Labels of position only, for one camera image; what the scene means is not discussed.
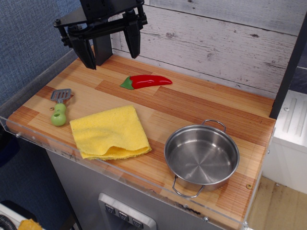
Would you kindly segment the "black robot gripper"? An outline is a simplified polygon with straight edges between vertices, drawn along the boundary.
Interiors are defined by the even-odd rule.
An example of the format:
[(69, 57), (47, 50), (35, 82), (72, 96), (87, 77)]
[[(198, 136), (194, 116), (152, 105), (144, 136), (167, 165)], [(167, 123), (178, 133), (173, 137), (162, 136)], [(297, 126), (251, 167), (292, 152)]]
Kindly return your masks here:
[(132, 58), (140, 54), (140, 30), (147, 24), (143, 0), (82, 0), (81, 7), (56, 19), (53, 26), (66, 46), (88, 69), (96, 70), (95, 56), (89, 39), (124, 31)]

